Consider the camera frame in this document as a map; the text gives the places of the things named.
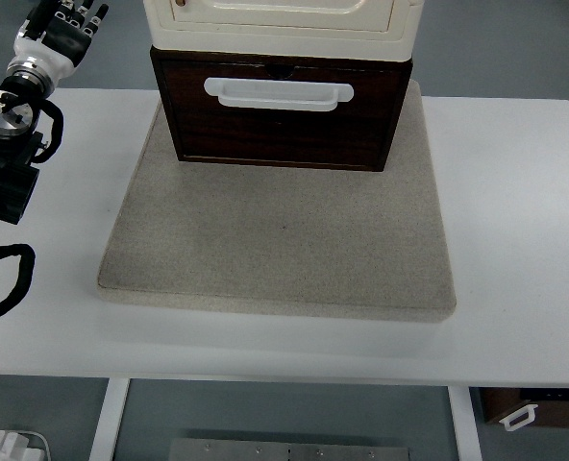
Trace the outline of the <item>black white robotic hand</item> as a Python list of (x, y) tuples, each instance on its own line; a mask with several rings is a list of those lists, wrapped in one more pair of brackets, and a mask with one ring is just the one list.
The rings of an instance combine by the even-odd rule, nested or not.
[(71, 76), (84, 59), (109, 11), (91, 1), (40, 1), (19, 28), (8, 75), (31, 73), (55, 84)]

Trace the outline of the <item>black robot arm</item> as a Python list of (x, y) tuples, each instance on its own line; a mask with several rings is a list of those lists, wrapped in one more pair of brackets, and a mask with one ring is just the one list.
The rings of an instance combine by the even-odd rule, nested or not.
[(61, 71), (55, 61), (20, 54), (0, 85), (0, 221), (19, 222), (36, 186), (36, 166), (62, 144), (62, 111), (49, 100)]

